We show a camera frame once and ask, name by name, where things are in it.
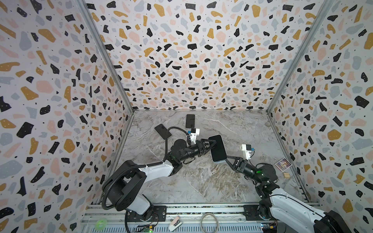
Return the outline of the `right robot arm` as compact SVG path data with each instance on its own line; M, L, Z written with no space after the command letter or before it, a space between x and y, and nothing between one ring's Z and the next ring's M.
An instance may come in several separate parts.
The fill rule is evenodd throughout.
M299 233L350 233L340 214L317 209L293 197L275 181L278 179L273 165L260 163L253 166L241 157L228 156L228 166L236 173L243 174L255 184L259 202L259 216L266 220L275 218Z

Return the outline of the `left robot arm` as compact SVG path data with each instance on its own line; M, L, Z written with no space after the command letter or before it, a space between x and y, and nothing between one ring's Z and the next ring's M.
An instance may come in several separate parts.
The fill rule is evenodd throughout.
M185 140L179 139L163 162L138 165L132 160L125 161L103 184L102 209L134 211L143 216L151 214L153 204L139 194L144 183L175 175L185 160L205 155L216 144L215 140L201 139L188 145Z

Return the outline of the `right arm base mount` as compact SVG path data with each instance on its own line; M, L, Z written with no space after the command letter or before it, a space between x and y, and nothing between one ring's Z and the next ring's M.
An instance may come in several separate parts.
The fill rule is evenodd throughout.
M247 221L275 221L270 210L264 205L249 204L243 206L243 215Z

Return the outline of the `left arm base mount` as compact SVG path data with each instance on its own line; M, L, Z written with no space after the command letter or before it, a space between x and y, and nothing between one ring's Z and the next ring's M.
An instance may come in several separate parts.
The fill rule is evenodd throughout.
M128 222L165 222L167 214L166 205L151 206L144 214L139 215L135 211L126 214Z

